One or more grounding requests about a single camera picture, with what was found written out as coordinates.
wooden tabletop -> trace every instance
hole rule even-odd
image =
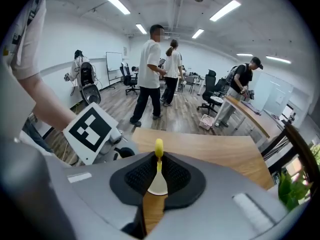
[[[230,167],[266,190],[274,185],[259,150],[249,136],[200,135],[145,128],[136,128],[132,136],[141,153],[154,151],[158,138],[163,140],[167,152]],[[143,212],[148,233],[163,217],[166,197],[149,192],[144,196]]]
[[[258,115],[241,101],[230,96],[224,96],[224,98],[232,103],[238,110],[243,112],[255,124],[255,126],[260,129],[267,139],[278,136],[281,133],[277,123],[264,111],[261,111],[261,115]]]

hair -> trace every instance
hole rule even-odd
[[[84,55],[82,54],[82,51],[76,50],[74,52],[74,59],[78,58],[79,56],[84,57]]]
[[[150,37],[152,37],[152,35],[155,33],[156,30],[158,29],[165,29],[163,26],[159,25],[159,24],[156,24],[156,25],[152,25],[150,27]]]
[[[170,43],[169,49],[166,50],[165,54],[166,54],[167,56],[171,56],[173,50],[174,50],[175,48],[177,48],[177,47],[178,47],[178,41],[175,40],[175,39],[173,39],[173,40],[171,41],[171,43]]]

yellow handle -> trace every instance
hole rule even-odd
[[[158,158],[156,170],[158,172],[161,172],[161,170],[162,170],[161,157],[164,155],[164,142],[160,138],[157,138],[155,140],[154,153],[155,153],[155,156]]]

whiteboard stand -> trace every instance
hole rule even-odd
[[[109,68],[108,68],[108,54],[109,54],[109,55],[114,54],[114,55],[117,55],[117,56],[121,55],[121,61],[120,61],[120,63],[121,63],[121,62],[122,62],[122,53],[120,53],[120,52],[111,52],[111,51],[107,51],[107,52],[105,53],[106,72],[107,72],[107,74],[108,74],[108,81],[109,81],[109,86],[107,86],[106,88],[116,89],[114,86],[110,86],[111,84],[110,84]]]

khaki pants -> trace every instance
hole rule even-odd
[[[226,96],[231,96],[233,98],[235,98],[237,101],[243,101],[245,99],[244,96],[242,96],[241,94],[237,93],[233,88],[229,88],[229,90],[226,93]],[[236,109],[230,105],[229,102],[224,102],[223,105],[220,108],[221,113],[219,115],[219,117],[217,118],[217,120],[215,121],[215,123],[227,123],[229,118],[231,117],[231,115],[236,111]]]

